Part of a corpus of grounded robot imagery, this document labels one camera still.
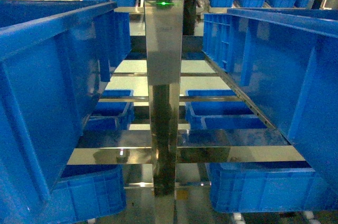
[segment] crate rim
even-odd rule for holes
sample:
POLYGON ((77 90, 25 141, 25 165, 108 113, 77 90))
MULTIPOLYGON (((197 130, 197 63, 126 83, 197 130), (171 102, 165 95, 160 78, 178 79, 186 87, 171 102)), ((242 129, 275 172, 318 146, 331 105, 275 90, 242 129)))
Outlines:
POLYGON ((27 49, 81 24, 80 18, 92 21, 95 17, 113 11, 115 8, 117 8, 115 2, 106 2, 0 28, 0 43, 12 44, 2 46, 3 54, 6 55, 0 55, 0 62, 15 56, 17 51, 27 49), (20 42, 17 41, 18 32, 23 37, 20 42))
POLYGON ((280 14, 273 11, 269 12, 269 9, 260 11, 253 9, 230 8, 228 9, 228 14, 338 38, 338 20, 326 20, 299 15, 295 17, 294 15, 280 14))

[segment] person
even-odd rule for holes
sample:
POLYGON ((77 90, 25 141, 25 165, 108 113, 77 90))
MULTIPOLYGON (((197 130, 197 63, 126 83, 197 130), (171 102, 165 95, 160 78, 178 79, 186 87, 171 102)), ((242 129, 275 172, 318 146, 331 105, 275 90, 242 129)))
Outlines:
POLYGON ((196 0, 184 0, 183 35, 194 35, 196 22, 196 0))

